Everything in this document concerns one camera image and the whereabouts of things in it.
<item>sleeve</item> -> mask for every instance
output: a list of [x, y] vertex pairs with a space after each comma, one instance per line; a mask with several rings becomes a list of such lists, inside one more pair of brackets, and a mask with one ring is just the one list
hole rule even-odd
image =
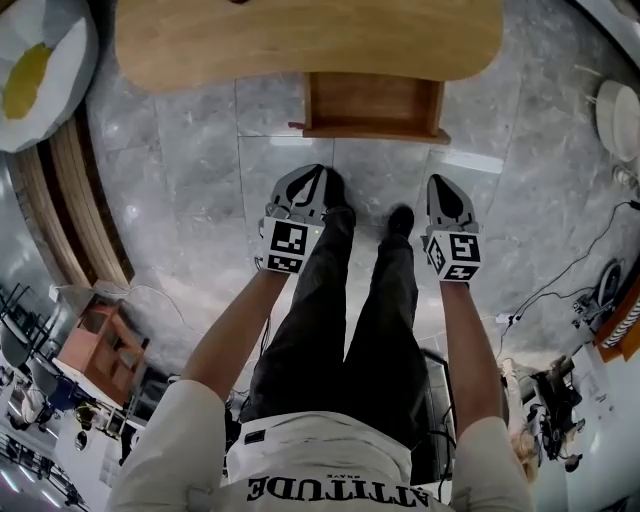
[[191, 490], [212, 492], [222, 476], [225, 407], [195, 381], [167, 389], [116, 479], [109, 512], [188, 509]]
[[502, 419], [484, 418], [460, 437], [451, 507], [456, 512], [533, 512], [529, 485]]

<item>open drawer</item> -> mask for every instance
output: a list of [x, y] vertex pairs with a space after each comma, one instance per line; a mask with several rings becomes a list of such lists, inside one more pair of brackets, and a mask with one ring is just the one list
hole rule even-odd
[[366, 73], [306, 73], [304, 137], [449, 144], [440, 129], [444, 82]]

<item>wooden cabinet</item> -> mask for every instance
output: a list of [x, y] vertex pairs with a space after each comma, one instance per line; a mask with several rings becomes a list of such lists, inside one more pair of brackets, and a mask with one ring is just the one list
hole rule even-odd
[[143, 362], [144, 348], [122, 320], [120, 305], [121, 301], [112, 306], [90, 304], [69, 334], [56, 363], [65, 373], [71, 373], [81, 387], [83, 382], [89, 382], [111, 405], [122, 407]]

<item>black pants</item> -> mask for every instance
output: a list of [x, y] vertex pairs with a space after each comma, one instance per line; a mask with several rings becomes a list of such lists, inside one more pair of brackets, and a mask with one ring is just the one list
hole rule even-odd
[[380, 244], [369, 297], [344, 358], [347, 267], [354, 216], [334, 208], [300, 275], [291, 311], [258, 361], [243, 423], [304, 411], [346, 414], [407, 447], [417, 440], [427, 370], [413, 336], [413, 250]]

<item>wooden table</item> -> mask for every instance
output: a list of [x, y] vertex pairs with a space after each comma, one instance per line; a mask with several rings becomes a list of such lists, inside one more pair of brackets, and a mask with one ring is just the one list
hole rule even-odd
[[[438, 129], [439, 84], [479, 73], [501, 41], [500, 0], [120, 0], [116, 11], [118, 61], [143, 89], [313, 74], [300, 127], [314, 137], [386, 134], [447, 143]], [[380, 95], [385, 81], [389, 99]], [[351, 105], [354, 94], [373, 96], [383, 105], [379, 115], [372, 102], [332, 114]]]

